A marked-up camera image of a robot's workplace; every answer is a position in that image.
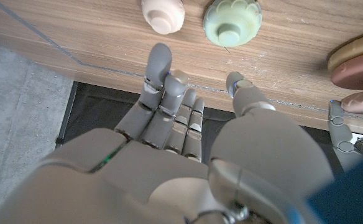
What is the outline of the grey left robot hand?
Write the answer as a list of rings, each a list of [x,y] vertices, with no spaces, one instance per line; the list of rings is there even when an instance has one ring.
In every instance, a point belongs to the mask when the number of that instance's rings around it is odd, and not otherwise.
[[[344,110],[340,101],[329,102],[328,128],[333,149],[343,171],[347,172],[363,160],[363,138],[355,138],[344,123]]]

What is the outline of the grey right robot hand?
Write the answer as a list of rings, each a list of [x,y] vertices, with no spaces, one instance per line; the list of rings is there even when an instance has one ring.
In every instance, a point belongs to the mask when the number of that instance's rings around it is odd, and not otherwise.
[[[319,223],[306,199],[334,180],[322,149],[240,73],[236,118],[202,163],[204,103],[162,43],[115,130],[97,128],[44,157],[0,206],[0,223]]]

